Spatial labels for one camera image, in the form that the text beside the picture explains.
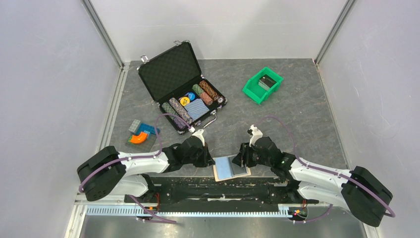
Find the beige card holder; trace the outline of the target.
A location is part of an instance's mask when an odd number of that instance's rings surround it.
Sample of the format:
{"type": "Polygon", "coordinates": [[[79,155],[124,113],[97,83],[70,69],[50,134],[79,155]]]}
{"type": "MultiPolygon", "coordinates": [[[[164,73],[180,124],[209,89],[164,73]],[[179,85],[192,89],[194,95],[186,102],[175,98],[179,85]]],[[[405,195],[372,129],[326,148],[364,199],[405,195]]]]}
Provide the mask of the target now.
{"type": "Polygon", "coordinates": [[[251,175],[251,170],[249,168],[249,173],[246,176],[236,176],[234,177],[232,175],[232,159],[236,157],[235,155],[230,156],[224,156],[224,157],[216,157],[214,158],[215,165],[213,165],[213,173],[215,181],[224,181],[224,180],[230,180],[240,177],[246,177],[251,175]]]}

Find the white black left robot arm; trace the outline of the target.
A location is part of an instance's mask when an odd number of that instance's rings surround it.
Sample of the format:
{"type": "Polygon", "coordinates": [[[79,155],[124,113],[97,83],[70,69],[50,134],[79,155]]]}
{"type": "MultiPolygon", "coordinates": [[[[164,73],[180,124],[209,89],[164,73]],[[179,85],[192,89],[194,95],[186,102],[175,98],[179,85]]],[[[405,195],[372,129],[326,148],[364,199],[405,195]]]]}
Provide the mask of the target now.
{"type": "Polygon", "coordinates": [[[88,201],[112,195],[133,195],[150,202],[156,195],[148,173],[169,173],[184,165],[206,168],[215,164],[202,136],[190,136],[183,143],[150,153],[118,152],[107,146],[77,168],[79,191],[88,201]]]}

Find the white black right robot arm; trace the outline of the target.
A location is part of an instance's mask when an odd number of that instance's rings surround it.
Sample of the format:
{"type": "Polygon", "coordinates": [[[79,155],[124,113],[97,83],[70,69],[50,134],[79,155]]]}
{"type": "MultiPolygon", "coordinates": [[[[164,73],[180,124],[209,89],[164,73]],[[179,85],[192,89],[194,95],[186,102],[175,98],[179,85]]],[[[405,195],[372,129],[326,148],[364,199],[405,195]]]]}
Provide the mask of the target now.
{"type": "Polygon", "coordinates": [[[286,196],[292,202],[316,200],[339,206],[359,221],[379,227],[393,194],[369,170],[334,169],[310,163],[282,152],[269,137],[254,144],[241,144],[232,162],[241,167],[264,165],[281,179],[287,179],[286,196]]]}

